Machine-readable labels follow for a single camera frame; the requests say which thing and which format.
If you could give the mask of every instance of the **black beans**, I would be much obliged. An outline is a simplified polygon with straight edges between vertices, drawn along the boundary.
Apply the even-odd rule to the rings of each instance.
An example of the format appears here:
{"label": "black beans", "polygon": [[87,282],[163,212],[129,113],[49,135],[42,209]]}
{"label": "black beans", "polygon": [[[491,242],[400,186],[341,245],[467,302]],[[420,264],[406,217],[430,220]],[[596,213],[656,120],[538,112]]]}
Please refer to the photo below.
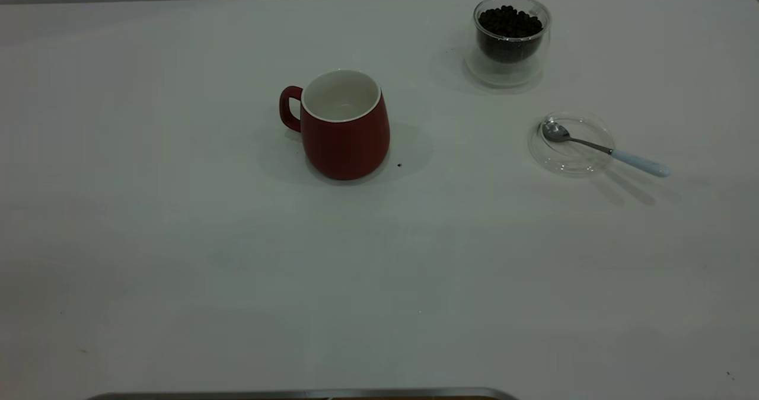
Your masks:
{"label": "black beans", "polygon": [[[534,36],[543,30],[543,23],[537,17],[517,11],[513,6],[488,9],[477,20],[488,32],[510,39]],[[477,43],[482,52],[496,62],[503,63],[520,62],[531,56],[540,46],[540,39],[542,36],[529,41],[507,41],[477,31]]]}

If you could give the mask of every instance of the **mug handle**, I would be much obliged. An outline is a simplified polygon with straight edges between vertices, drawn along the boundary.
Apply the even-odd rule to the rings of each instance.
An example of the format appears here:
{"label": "mug handle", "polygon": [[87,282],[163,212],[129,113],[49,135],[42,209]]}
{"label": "mug handle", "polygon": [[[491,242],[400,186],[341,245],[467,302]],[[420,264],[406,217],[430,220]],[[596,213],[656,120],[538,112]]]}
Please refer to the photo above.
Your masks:
{"label": "mug handle", "polygon": [[296,132],[301,131],[301,121],[296,119],[292,112],[290,112],[290,98],[295,98],[300,101],[302,93],[303,89],[300,87],[288,86],[285,87],[285,90],[282,90],[282,94],[279,95],[279,118],[282,119],[285,126]]}

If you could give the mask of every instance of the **red mug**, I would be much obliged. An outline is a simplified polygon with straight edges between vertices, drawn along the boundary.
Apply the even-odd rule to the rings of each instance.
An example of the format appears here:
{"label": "red mug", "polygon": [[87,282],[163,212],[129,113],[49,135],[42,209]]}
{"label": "red mug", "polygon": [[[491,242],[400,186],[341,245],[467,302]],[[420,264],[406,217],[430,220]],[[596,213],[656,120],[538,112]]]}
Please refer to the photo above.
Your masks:
{"label": "red mug", "polygon": [[[290,112],[290,98],[301,101],[300,120]],[[369,175],[390,147],[382,89],[360,71],[331,71],[305,89],[287,87],[279,96],[279,117],[285,126],[301,132],[311,164],[329,178]]]}

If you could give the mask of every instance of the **white table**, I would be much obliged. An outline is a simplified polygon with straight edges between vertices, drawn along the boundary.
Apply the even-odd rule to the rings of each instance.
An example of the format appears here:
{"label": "white table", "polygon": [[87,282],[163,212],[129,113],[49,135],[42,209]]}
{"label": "white table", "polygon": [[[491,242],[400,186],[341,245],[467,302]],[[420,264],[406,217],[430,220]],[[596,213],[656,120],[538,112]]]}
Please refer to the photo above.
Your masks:
{"label": "white table", "polygon": [[[757,1],[539,0],[518,91],[464,74],[479,1],[0,7],[0,398],[759,395]],[[391,117],[355,183],[276,109],[334,68]],[[564,108],[674,175],[548,173],[526,138]]]}

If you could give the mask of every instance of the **metal spoon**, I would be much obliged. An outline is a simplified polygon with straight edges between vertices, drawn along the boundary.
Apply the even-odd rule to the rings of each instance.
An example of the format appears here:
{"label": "metal spoon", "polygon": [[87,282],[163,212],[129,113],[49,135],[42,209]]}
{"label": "metal spoon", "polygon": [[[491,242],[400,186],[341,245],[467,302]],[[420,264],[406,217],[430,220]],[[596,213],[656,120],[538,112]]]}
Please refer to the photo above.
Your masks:
{"label": "metal spoon", "polygon": [[572,141],[576,143],[581,143],[586,146],[590,146],[591,148],[597,149],[600,152],[605,152],[606,154],[611,155],[614,159],[619,160],[620,162],[627,163],[628,165],[631,165],[634,168],[640,169],[644,172],[650,173],[654,176],[659,176],[660,178],[666,178],[669,176],[669,174],[672,173],[672,170],[665,165],[651,162],[651,160],[643,159],[642,157],[638,157],[634,154],[629,154],[628,152],[619,151],[618,149],[610,149],[605,146],[600,146],[595,143],[590,143],[588,141],[578,140],[575,138],[572,138],[569,136],[569,131],[566,130],[566,127],[563,127],[561,124],[556,123],[555,121],[549,121],[547,123],[543,123],[543,125],[540,127],[540,130],[543,133],[543,136],[551,142],[566,142],[566,141]]}

